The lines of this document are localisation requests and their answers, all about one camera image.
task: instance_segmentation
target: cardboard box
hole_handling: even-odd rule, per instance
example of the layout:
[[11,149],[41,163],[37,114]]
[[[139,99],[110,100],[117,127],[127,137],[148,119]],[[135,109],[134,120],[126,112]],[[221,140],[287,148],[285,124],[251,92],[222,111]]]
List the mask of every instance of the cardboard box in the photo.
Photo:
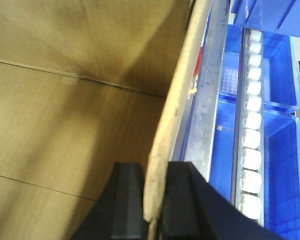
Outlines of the cardboard box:
[[210,4],[0,0],[0,240],[68,239],[150,152],[156,218]]

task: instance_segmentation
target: blue storage container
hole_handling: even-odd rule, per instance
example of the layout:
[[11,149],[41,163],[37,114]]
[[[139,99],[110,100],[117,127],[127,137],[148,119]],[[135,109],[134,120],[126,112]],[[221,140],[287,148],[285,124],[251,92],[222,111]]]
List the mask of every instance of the blue storage container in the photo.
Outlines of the blue storage container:
[[234,24],[300,37],[300,0],[235,0]]
[[[241,32],[241,27],[228,26],[220,83],[221,98],[236,99]],[[262,63],[266,109],[292,113],[300,108],[299,73],[293,44],[289,36],[264,33]]]
[[[235,102],[219,101],[210,183],[230,200]],[[264,112],[264,226],[300,240],[300,121],[274,110]]]

